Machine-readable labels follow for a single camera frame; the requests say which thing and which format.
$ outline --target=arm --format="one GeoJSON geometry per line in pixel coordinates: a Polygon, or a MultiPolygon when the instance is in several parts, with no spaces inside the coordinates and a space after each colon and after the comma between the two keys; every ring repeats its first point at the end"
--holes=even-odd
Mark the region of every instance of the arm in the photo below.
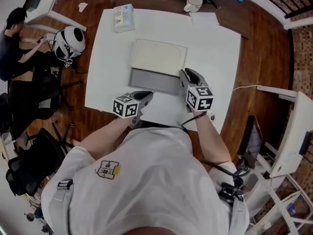
{"type": "Polygon", "coordinates": [[[40,43],[37,44],[36,47],[34,47],[30,52],[23,54],[22,58],[19,60],[19,63],[26,63],[39,49],[40,47],[45,43],[46,37],[42,38],[40,40],[40,43]]]}
{"type": "Polygon", "coordinates": [[[204,158],[217,165],[231,161],[229,151],[209,117],[205,115],[195,121],[204,158]]]}
{"type": "Polygon", "coordinates": [[[22,37],[20,40],[21,43],[32,43],[32,44],[37,44],[37,40],[34,38],[27,38],[27,37],[22,37]]]}
{"type": "Polygon", "coordinates": [[[126,119],[117,118],[108,125],[91,133],[80,142],[80,146],[85,148],[95,160],[98,160],[111,148],[132,121],[132,117],[126,119]]]}

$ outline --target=man in black shirt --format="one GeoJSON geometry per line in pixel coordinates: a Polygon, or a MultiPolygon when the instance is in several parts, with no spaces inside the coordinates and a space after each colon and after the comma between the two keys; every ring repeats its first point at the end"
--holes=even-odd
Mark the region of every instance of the man in black shirt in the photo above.
{"type": "Polygon", "coordinates": [[[38,51],[46,38],[42,38],[39,43],[35,39],[20,38],[20,31],[23,29],[26,17],[25,9],[13,10],[7,19],[5,30],[0,33],[0,79],[3,81],[22,75],[38,66],[42,69],[49,68],[47,67],[49,66],[48,54],[52,53],[38,51]],[[37,45],[33,49],[20,49],[20,42],[37,45]]]}

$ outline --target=white desk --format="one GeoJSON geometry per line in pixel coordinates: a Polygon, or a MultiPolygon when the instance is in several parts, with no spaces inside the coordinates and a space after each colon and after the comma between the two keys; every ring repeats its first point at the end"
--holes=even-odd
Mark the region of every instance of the white desk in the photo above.
{"type": "MultiPolygon", "coordinates": [[[[188,48],[185,67],[202,74],[211,86],[213,124],[220,132],[235,81],[241,36],[219,25],[193,26],[189,16],[175,13],[135,9],[134,16],[136,30],[117,34],[112,30],[113,10],[103,11],[90,58],[85,106],[111,113],[114,97],[140,90],[128,86],[137,38],[171,43],[188,48]]],[[[183,100],[163,93],[154,94],[141,117],[171,126],[178,126],[183,118],[191,118],[183,100]]],[[[196,130],[194,122],[186,127],[196,130]]]]}
{"type": "Polygon", "coordinates": [[[265,146],[270,149],[275,156],[275,163],[270,166],[261,155],[258,155],[258,161],[270,173],[270,177],[277,177],[293,173],[297,170],[302,156],[299,151],[307,131],[313,130],[313,101],[302,92],[283,90],[279,88],[258,86],[258,90],[275,93],[279,98],[294,103],[293,111],[290,114],[288,124],[281,141],[276,150],[269,143],[265,146]]]}
{"type": "Polygon", "coordinates": [[[56,13],[54,11],[52,11],[52,7],[54,5],[54,3],[56,2],[56,0],[40,0],[37,9],[33,10],[32,12],[27,12],[27,18],[25,20],[25,23],[32,28],[36,28],[36,29],[42,29],[42,30],[46,30],[52,33],[56,33],[58,32],[56,29],[53,29],[51,27],[45,26],[45,25],[41,25],[41,24],[34,24],[35,20],[41,19],[43,17],[50,17],[53,18],[55,20],[58,20],[60,22],[63,22],[65,24],[69,24],[72,26],[75,26],[77,28],[80,28],[83,31],[86,31],[87,28],[75,21],[73,21],[72,19],[69,19],[59,13],[56,13]]]}

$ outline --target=shirt logo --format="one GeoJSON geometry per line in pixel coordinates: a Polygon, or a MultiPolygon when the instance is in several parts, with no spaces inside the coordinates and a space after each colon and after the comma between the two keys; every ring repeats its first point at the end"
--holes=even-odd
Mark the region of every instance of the shirt logo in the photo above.
{"type": "Polygon", "coordinates": [[[95,172],[101,178],[114,179],[114,177],[119,174],[121,166],[118,162],[114,161],[101,161],[101,165],[95,172]]]}

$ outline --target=mug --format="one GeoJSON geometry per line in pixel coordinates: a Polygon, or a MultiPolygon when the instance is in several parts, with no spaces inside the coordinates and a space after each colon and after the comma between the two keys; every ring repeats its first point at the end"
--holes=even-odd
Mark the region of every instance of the mug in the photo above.
{"type": "Polygon", "coordinates": [[[201,5],[203,4],[202,0],[187,0],[187,5],[184,7],[186,12],[197,12],[201,5]]]}

